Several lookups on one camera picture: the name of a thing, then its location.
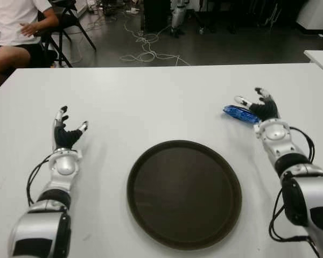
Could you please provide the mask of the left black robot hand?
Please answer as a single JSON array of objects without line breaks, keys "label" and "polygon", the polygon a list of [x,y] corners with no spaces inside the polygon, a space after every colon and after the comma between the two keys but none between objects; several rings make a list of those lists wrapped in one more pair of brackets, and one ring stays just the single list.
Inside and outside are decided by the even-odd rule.
[{"label": "left black robot hand", "polygon": [[88,121],[84,121],[77,129],[67,131],[65,130],[65,121],[69,118],[65,115],[68,106],[62,106],[56,113],[52,126],[52,149],[72,149],[73,145],[80,139],[80,137],[88,129]]}]

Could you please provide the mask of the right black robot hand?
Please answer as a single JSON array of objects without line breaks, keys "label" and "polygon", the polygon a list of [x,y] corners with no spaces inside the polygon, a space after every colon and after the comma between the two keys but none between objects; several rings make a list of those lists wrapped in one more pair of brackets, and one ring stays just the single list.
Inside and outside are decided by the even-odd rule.
[{"label": "right black robot hand", "polygon": [[280,118],[277,104],[272,95],[263,88],[255,88],[255,91],[260,96],[260,103],[253,103],[242,96],[235,96],[234,100],[236,103],[241,104],[245,108],[247,108],[261,121]]}]

